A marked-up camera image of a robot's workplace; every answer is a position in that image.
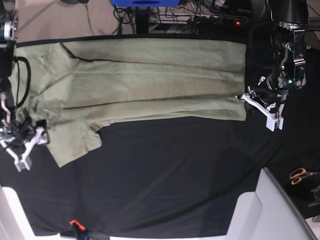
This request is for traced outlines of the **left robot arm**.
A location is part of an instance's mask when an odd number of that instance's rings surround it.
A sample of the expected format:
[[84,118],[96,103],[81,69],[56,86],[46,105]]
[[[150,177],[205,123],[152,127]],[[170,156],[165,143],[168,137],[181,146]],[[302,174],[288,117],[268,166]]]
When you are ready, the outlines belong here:
[[270,36],[274,53],[272,72],[261,76],[256,85],[249,85],[238,99],[259,110],[266,117],[266,128],[273,132],[283,129],[282,112],[290,93],[307,83],[302,26],[309,23],[309,12],[305,0],[270,0],[268,6],[274,23]]

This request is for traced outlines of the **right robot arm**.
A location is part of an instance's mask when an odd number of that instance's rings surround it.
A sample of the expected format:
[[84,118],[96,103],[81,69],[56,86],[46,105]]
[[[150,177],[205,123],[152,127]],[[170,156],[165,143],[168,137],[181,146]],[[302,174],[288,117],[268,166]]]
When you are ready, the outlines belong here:
[[[17,110],[25,103],[31,87],[31,66],[22,56],[15,55],[18,28],[18,10],[15,0],[0,2],[0,146],[12,158],[18,172],[30,170],[32,160],[30,153],[35,146],[47,145],[50,142],[47,122],[40,120],[32,124],[30,116],[22,122],[16,118]],[[26,66],[26,88],[19,100],[11,99],[12,85],[9,77],[16,66],[20,72],[19,62]]]

